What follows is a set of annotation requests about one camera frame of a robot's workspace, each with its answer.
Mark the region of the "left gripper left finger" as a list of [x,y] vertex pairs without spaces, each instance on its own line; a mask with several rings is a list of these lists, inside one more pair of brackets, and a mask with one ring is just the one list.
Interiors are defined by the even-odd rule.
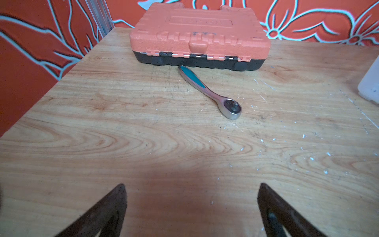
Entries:
[[127,210],[127,192],[120,183],[58,237],[119,237]]

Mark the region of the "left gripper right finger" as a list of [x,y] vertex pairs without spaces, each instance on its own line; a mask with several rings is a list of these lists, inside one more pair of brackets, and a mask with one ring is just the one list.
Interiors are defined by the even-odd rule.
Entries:
[[325,236],[268,184],[260,184],[257,201],[268,237]]

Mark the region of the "white perforated plastic basket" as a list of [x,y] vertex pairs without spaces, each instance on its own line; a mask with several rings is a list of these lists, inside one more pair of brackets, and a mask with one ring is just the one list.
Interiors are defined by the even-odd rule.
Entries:
[[379,104],[379,57],[362,78],[357,89],[362,98]]

